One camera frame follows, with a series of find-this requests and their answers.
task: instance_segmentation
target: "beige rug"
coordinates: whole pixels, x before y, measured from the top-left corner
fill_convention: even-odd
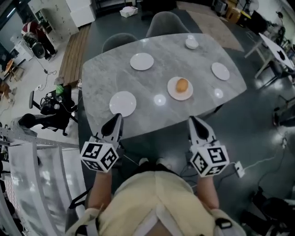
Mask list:
[[[181,10],[186,10],[204,34],[210,35],[222,47],[245,52],[229,28],[208,6],[195,3],[177,2]]]

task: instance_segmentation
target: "green cloth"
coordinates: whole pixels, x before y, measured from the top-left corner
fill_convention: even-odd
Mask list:
[[[56,85],[56,90],[55,90],[56,95],[62,94],[63,91],[64,91],[64,87],[62,85]]]

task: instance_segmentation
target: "person in red shirt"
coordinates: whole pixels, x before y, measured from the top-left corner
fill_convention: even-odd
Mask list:
[[[57,51],[54,49],[54,46],[49,41],[43,30],[39,29],[39,25],[37,22],[32,21],[26,23],[23,26],[22,35],[24,36],[28,32],[32,32],[38,36],[38,41],[43,45],[45,49],[45,59],[50,60],[52,56],[55,56]]]

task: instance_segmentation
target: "tissue box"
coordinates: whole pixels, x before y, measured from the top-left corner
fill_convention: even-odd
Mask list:
[[[126,6],[122,10],[120,10],[120,14],[122,17],[130,17],[137,14],[138,8],[133,6]]]

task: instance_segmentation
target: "red shirt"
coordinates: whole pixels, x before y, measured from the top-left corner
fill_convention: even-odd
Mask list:
[[[38,36],[38,38],[46,37],[45,33],[38,28],[38,23],[36,23],[35,21],[26,23],[23,26],[22,35],[25,35],[28,32],[32,32],[32,33],[36,34]]]

